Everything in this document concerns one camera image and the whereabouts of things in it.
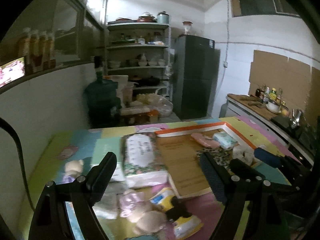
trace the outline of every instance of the gray refrigerator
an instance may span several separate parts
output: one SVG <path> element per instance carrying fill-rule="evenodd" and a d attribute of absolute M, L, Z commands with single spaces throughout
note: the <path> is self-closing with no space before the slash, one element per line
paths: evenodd
<path fill-rule="evenodd" d="M 214 41 L 183 35 L 175 40 L 174 49 L 173 111 L 182 120 L 206 117 L 209 99 L 215 96 L 219 70 L 214 59 Z"/>

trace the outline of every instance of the stuffed toy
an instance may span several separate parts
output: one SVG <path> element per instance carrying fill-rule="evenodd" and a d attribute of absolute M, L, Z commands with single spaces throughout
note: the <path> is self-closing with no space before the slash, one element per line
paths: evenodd
<path fill-rule="evenodd" d="M 125 191 L 120 197 L 121 217 L 135 223 L 133 232 L 137 235 L 150 235 L 160 231 L 166 224 L 166 215 L 152 210 L 152 204 L 144 201 L 144 193 L 132 189 Z"/>
<path fill-rule="evenodd" d="M 83 160 L 71 161 L 64 166 L 63 183 L 73 182 L 83 171 Z"/>

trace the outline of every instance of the wooden cutting board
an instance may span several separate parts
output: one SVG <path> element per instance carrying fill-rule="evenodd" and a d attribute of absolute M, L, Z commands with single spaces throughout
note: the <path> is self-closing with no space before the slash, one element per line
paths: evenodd
<path fill-rule="evenodd" d="M 228 94 L 228 97 L 237 101 L 241 105 L 249 108 L 250 110 L 254 111 L 256 114 L 260 115 L 264 119 L 271 120 L 271 118 L 277 116 L 276 114 L 270 112 L 267 108 L 259 108 L 257 106 L 249 106 L 248 104 L 251 103 L 251 101 L 243 101 L 240 100 L 242 97 L 246 97 L 246 95 L 234 95 L 234 94 Z"/>

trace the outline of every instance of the kettle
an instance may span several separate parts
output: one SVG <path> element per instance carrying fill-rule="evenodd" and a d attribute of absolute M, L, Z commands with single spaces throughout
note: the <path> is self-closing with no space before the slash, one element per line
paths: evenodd
<path fill-rule="evenodd" d="M 292 109 L 292 118 L 289 121 L 289 126 L 291 129 L 296 129 L 300 126 L 300 118 L 303 115 L 303 111 L 300 109 L 297 109 L 296 112 L 294 112 L 294 109 Z"/>

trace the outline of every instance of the white wall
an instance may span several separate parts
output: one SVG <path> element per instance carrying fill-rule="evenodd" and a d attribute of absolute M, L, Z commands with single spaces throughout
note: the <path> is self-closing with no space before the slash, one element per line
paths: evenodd
<path fill-rule="evenodd" d="M 204 0 L 108 0 L 108 21 L 119 17 L 137 19 L 145 11 L 155 17 L 160 11 L 166 11 L 171 16 L 172 35 L 183 32 L 184 21 L 193 22 L 193 30 L 197 35 L 203 35 L 204 30 Z"/>
<path fill-rule="evenodd" d="M 230 7 L 228 68 L 224 69 L 228 0 L 204 0 L 204 7 L 204 37 L 215 40 L 215 48 L 220 51 L 218 93 L 213 108 L 208 109 L 212 117 L 219 117 L 228 93 L 248 93 L 255 49 L 291 57 L 320 69 L 320 45 L 303 20 L 280 15 L 232 18 Z"/>
<path fill-rule="evenodd" d="M 56 132 L 88 128 L 82 93 L 94 78 L 93 64 L 75 66 L 36 77 L 0 95 L 0 116 L 20 137 L 27 177 Z M 17 149 L 2 129 L 0 159 L 0 213 L 17 236 L 25 193 Z"/>

